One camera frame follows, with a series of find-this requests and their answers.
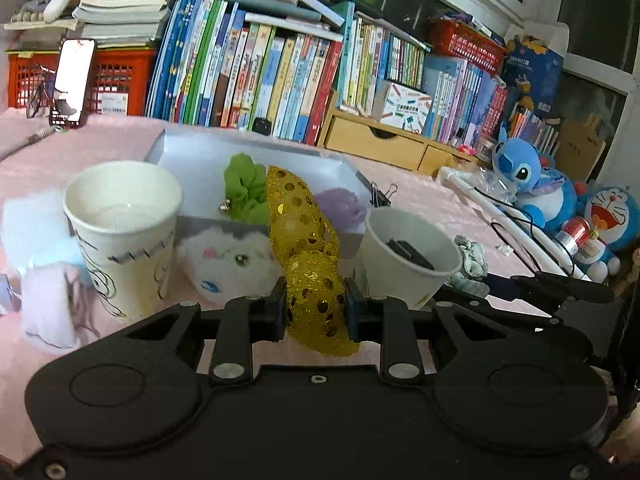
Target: purple scrunchie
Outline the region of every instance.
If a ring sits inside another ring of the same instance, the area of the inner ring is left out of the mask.
[[[315,199],[320,210],[338,231],[359,226],[367,215],[367,208],[348,189],[328,189],[315,195]]]

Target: phone screen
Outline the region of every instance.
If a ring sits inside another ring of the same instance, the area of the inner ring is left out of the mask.
[[[55,118],[79,123],[94,49],[93,40],[66,40],[63,44],[53,91]]]

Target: cup rim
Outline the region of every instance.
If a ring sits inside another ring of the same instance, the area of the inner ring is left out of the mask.
[[[174,207],[172,207],[167,213],[165,213],[164,215],[162,215],[161,217],[159,217],[158,219],[154,220],[153,222],[150,222],[149,225],[145,226],[144,228],[128,228],[128,229],[112,229],[112,228],[106,228],[106,227],[100,227],[100,226],[95,226],[92,224],[89,224],[88,222],[85,222],[84,220],[78,218],[78,216],[76,216],[73,212],[71,212],[69,210],[69,208],[66,205],[66,196],[69,192],[69,189],[71,189],[71,187],[78,182],[78,180],[80,180],[81,178],[86,177],[88,174],[92,174],[95,173],[96,171],[100,171],[103,170],[105,167],[108,166],[153,166],[154,168],[156,168],[156,170],[160,171],[161,173],[165,173],[169,176],[170,179],[172,179],[175,184],[177,185],[177,189],[180,192],[180,197],[177,200],[176,204],[174,205]],[[89,231],[95,232],[95,233],[99,233],[99,234],[108,234],[108,235],[130,235],[130,234],[135,234],[135,233],[139,233],[140,231],[147,231],[149,229],[154,229],[162,224],[164,224],[165,222],[168,221],[168,219],[170,219],[173,216],[176,216],[178,214],[178,211],[180,211],[180,208],[182,206],[182,203],[184,202],[184,189],[182,188],[182,184],[180,184],[180,181],[177,179],[177,177],[171,173],[170,171],[166,170],[165,168],[162,168],[161,166],[158,166],[157,164],[151,164],[149,162],[142,162],[140,160],[112,160],[111,162],[103,162],[101,164],[95,164],[94,166],[90,166],[88,168],[86,168],[85,170],[82,170],[80,173],[76,174],[75,177],[73,177],[73,179],[71,180],[71,182],[68,184],[68,186],[66,186],[65,189],[65,196],[63,199],[63,209],[65,211],[66,216],[69,218],[69,220],[71,220],[72,224],[78,224],[79,226],[81,226],[84,229],[87,229]]]
[[[399,212],[399,213],[402,213],[402,214],[405,214],[405,215],[414,216],[416,218],[419,218],[423,222],[426,222],[427,224],[429,224],[434,229],[438,230],[440,232],[440,234],[442,234],[451,243],[451,245],[456,248],[456,254],[458,255],[458,264],[457,264],[456,268],[453,269],[453,270],[431,270],[431,269],[425,269],[424,267],[416,265],[413,262],[410,262],[409,260],[405,260],[404,258],[398,256],[398,254],[396,254],[391,249],[391,247],[389,247],[386,243],[382,242],[382,240],[378,237],[376,232],[371,228],[370,217],[377,210],[392,210],[392,211]],[[432,224],[431,222],[425,220],[423,217],[421,217],[419,215],[415,215],[413,213],[409,213],[408,211],[405,211],[403,209],[392,208],[391,206],[384,206],[384,207],[380,207],[380,208],[372,208],[372,209],[369,209],[369,211],[367,212],[367,217],[365,218],[365,226],[366,226],[366,230],[373,237],[373,239],[378,243],[378,245],[380,247],[382,247],[383,251],[385,251],[389,256],[391,256],[397,262],[400,262],[403,265],[409,267],[414,272],[418,272],[419,274],[423,274],[425,276],[437,276],[439,278],[448,278],[449,276],[452,276],[456,272],[458,272],[460,270],[460,268],[462,267],[462,254],[460,254],[460,250],[458,249],[458,246],[453,242],[453,240],[451,240],[451,238],[449,238],[449,235],[447,235],[446,232],[444,232],[442,229],[440,229],[437,225]]]

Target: gold sequin bow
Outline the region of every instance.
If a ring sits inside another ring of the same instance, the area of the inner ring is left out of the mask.
[[[344,323],[338,235],[331,222],[297,175],[271,166],[266,185],[269,238],[287,282],[287,330],[323,354],[357,352]]]

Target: white plush toy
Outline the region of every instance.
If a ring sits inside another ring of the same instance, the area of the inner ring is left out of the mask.
[[[261,233],[238,239],[212,227],[183,240],[177,257],[197,291],[219,306],[241,296],[266,296],[282,275],[269,239]]]

